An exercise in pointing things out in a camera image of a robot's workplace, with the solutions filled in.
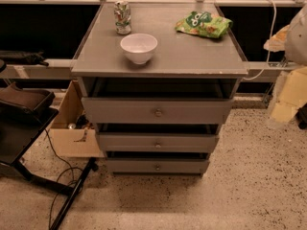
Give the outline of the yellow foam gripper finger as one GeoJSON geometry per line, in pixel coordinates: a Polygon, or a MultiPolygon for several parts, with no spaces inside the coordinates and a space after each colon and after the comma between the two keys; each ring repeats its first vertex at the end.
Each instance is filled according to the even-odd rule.
{"type": "Polygon", "coordinates": [[[282,71],[277,78],[268,107],[269,128],[282,128],[307,104],[307,67],[282,71]]]}

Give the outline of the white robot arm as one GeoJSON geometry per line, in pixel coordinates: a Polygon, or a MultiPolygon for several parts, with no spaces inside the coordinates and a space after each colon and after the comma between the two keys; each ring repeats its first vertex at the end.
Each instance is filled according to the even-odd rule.
{"type": "Polygon", "coordinates": [[[289,123],[298,110],[307,104],[307,5],[266,41],[269,52],[285,52],[285,58],[298,65],[290,73],[282,72],[273,89],[268,108],[268,127],[280,128],[289,123]]]}

